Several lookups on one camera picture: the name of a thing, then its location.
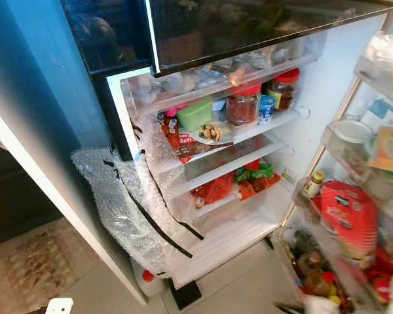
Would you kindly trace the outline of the clear plastic bag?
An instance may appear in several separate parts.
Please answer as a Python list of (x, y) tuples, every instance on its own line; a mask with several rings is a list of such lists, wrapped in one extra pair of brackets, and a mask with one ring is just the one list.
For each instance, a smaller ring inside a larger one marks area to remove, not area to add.
[(393, 103), (393, 34), (378, 32), (373, 36), (354, 74)]

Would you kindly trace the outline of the black glossy freezer door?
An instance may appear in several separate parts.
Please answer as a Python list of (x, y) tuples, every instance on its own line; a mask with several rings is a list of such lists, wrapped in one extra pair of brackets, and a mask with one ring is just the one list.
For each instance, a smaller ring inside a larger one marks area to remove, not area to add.
[(393, 0), (60, 0), (86, 69), (155, 77), (393, 11)]

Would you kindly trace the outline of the blue white carton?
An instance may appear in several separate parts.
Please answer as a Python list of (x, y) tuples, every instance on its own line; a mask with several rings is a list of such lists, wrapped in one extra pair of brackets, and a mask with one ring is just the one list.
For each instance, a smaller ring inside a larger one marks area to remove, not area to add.
[(380, 126), (393, 125), (393, 105), (382, 98), (372, 101), (362, 114), (360, 122), (374, 132), (377, 132)]

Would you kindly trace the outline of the white jug red cap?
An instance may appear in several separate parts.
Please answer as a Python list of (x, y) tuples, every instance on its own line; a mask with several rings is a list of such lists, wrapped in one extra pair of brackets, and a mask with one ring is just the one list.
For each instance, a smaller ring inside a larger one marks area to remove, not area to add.
[(130, 258), (130, 263), (134, 272), (134, 278), (136, 278), (138, 287), (145, 297), (154, 297), (163, 293), (166, 285), (164, 285), (164, 281), (161, 278), (158, 278), (151, 271), (141, 266), (133, 258)]

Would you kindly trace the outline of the dark glossy fridge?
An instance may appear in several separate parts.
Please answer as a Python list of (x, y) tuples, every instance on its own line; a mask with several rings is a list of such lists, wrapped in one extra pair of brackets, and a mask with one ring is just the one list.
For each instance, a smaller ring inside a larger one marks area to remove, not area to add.
[(141, 227), (198, 281), (290, 217), (290, 188), (358, 82), (354, 66), (393, 0), (62, 0), (113, 146), (140, 160), (173, 228)]

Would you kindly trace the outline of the orange red snack packet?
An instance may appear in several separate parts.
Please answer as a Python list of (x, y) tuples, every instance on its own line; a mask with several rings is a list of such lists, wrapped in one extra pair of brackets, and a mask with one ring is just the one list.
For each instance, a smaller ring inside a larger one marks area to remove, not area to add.
[(272, 177), (253, 177), (252, 179), (241, 181), (238, 184), (238, 192), (236, 192), (236, 197), (239, 200), (247, 200), (259, 192), (271, 188), (272, 185), (280, 182), (280, 180), (281, 176), (274, 174)]

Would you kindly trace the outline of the yellow orange box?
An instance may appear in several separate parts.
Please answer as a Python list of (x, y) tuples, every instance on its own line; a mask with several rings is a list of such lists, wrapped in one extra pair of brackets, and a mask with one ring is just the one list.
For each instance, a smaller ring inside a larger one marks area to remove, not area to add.
[(380, 126), (367, 164), (370, 167), (393, 171), (393, 125)]

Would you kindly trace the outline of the white-lid round container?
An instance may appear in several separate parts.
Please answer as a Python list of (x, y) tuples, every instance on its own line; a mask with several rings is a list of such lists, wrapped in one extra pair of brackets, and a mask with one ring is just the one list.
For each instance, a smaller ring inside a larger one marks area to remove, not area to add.
[(340, 120), (332, 125), (332, 131), (341, 140), (347, 143), (362, 145), (373, 137), (370, 128), (361, 122), (353, 122), (353, 120)]

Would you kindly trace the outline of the small yellow-cap bottle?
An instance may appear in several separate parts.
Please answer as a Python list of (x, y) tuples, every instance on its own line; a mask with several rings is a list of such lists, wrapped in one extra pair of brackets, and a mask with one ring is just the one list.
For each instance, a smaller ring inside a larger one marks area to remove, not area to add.
[(320, 192), (320, 185), (324, 183), (326, 174), (322, 170), (313, 171), (303, 185), (302, 194), (308, 198), (314, 198)]

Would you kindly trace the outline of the white crisper drawer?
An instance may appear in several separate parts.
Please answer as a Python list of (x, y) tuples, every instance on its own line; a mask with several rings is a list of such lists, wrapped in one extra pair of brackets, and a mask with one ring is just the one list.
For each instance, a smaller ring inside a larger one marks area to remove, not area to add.
[(290, 203), (291, 189), (278, 184), (209, 213), (198, 222), (206, 234), (191, 249), (193, 257), (179, 261), (168, 272), (174, 287), (198, 280), (268, 236), (280, 226)]

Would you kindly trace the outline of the red-lid jar of chili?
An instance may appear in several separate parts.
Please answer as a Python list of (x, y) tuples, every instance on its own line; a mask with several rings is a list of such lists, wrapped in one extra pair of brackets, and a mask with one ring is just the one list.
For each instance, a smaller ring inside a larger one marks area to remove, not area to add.
[(226, 105), (227, 121), (233, 126), (243, 126), (256, 122), (257, 102), (260, 92), (260, 83), (230, 88)]

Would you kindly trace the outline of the clear fridge drawer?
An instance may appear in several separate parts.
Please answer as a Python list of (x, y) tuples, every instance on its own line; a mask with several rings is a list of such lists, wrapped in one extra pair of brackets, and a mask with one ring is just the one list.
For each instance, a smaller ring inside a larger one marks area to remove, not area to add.
[(204, 96), (265, 82), (322, 56), (326, 32), (292, 39), (251, 52), (155, 77), (151, 73), (121, 80), (127, 107), (137, 114), (160, 113)]

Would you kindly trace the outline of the large red bag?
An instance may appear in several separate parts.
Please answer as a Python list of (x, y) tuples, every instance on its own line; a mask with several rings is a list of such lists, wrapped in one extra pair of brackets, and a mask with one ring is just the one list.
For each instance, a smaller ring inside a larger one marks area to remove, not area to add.
[(359, 186), (326, 181), (320, 187), (320, 213), (353, 264), (372, 266), (377, 249), (377, 206), (372, 198)]

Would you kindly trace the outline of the clear nut packet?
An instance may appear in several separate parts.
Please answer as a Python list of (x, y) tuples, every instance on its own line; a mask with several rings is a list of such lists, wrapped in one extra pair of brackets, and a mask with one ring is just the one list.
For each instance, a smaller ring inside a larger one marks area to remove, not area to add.
[(196, 141), (206, 145), (224, 145), (234, 141), (232, 126), (227, 122), (212, 122), (196, 131)]

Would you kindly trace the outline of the patterned floor rug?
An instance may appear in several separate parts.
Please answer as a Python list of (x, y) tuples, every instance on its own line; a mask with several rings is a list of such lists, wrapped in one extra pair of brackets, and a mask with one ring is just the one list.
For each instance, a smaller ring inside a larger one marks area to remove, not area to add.
[(0, 243), (0, 314), (37, 311), (99, 260), (65, 218)]

